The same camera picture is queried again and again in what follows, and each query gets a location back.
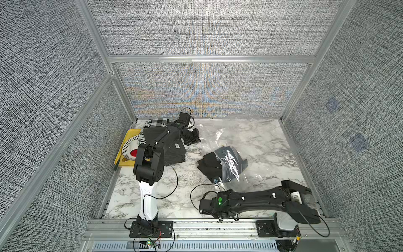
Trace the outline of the black shirt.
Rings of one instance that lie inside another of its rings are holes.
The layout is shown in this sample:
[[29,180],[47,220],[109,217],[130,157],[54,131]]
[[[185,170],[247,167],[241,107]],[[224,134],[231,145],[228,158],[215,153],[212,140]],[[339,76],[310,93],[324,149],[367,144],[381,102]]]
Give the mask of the black shirt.
[[197,168],[213,183],[214,177],[220,177],[222,183],[239,181],[240,175],[248,167],[248,160],[243,159],[239,152],[230,146],[221,147],[204,155]]

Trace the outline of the clear vacuum bag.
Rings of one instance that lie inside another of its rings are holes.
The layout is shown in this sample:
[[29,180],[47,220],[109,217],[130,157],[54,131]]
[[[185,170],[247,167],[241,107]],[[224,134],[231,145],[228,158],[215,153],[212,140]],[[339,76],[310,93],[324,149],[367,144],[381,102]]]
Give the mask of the clear vacuum bag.
[[208,154],[233,147],[248,161],[239,178],[226,183],[237,192],[280,186],[284,180],[306,185],[295,155],[276,119],[200,119],[201,148]]

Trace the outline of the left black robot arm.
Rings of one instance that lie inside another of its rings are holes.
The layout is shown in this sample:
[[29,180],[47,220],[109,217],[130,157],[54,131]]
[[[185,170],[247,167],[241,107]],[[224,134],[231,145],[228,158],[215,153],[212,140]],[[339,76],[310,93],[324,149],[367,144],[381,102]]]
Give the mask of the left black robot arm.
[[140,221],[151,224],[158,220],[156,184],[164,167],[170,163],[165,154],[175,149],[177,143],[190,146],[200,142],[198,129],[189,129],[187,123],[169,122],[164,127],[143,129],[145,143],[139,144],[133,174],[140,186]]

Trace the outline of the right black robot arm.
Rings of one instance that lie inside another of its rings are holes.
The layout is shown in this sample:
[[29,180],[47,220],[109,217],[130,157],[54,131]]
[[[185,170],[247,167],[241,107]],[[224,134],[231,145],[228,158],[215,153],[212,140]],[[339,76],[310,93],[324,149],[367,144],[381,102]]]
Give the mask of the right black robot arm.
[[241,213],[255,211],[275,211],[274,220],[267,229],[275,237],[289,237],[297,234],[299,224],[313,226],[321,223],[310,188],[285,180],[273,189],[257,192],[236,192],[232,189],[221,191],[212,199],[202,197],[199,202],[200,214],[210,215],[219,221],[239,220]]

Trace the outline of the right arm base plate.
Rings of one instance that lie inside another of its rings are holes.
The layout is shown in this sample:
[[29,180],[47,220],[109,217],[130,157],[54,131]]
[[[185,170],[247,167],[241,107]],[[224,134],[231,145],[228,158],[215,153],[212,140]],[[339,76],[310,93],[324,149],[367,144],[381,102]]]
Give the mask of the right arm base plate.
[[256,229],[259,237],[291,238],[300,236],[298,225],[291,231],[281,230],[276,220],[258,220]]

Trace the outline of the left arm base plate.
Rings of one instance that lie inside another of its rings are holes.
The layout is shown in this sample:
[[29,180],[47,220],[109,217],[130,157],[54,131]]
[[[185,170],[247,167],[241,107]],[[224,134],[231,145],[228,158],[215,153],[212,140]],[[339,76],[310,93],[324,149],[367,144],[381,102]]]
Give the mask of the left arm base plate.
[[173,221],[148,222],[143,219],[135,220],[130,228],[130,238],[171,238],[173,235]]

